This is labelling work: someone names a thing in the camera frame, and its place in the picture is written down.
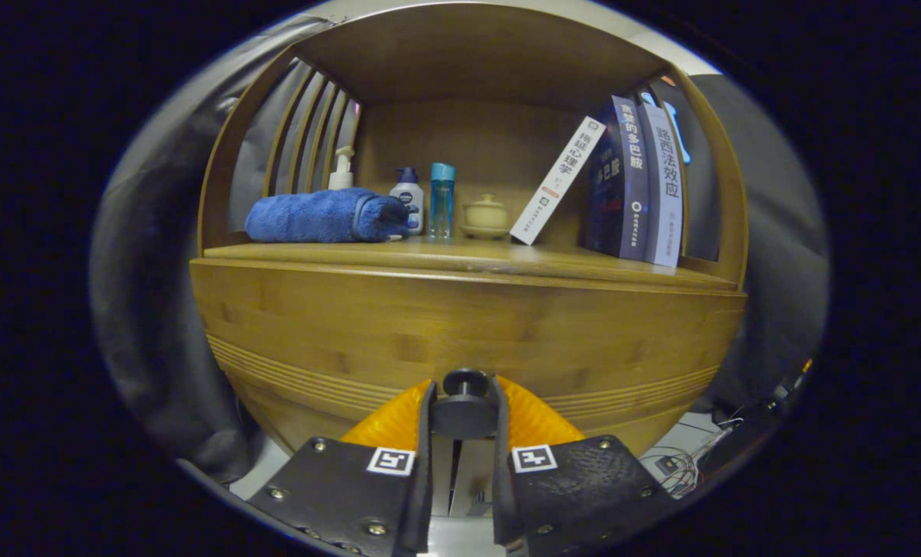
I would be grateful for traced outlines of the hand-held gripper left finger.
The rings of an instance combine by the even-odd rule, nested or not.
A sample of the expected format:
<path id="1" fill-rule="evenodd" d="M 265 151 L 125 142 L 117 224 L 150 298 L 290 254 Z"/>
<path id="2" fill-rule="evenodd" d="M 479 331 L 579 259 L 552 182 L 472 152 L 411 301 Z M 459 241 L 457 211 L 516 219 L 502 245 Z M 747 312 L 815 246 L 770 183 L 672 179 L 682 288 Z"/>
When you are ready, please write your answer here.
<path id="1" fill-rule="evenodd" d="M 339 439 L 315 435 L 249 497 L 285 535 L 336 556 L 417 556 L 432 513 L 433 380 Z"/>

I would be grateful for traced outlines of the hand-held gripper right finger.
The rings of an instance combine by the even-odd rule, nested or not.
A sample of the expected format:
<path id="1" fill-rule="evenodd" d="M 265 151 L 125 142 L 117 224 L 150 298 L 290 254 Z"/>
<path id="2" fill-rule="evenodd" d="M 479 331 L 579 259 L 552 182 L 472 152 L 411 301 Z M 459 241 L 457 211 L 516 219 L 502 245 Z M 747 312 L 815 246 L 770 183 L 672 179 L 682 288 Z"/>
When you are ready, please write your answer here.
<path id="1" fill-rule="evenodd" d="M 495 376 L 494 540 L 509 556 L 608 556 L 679 503 L 612 435 L 587 437 Z"/>

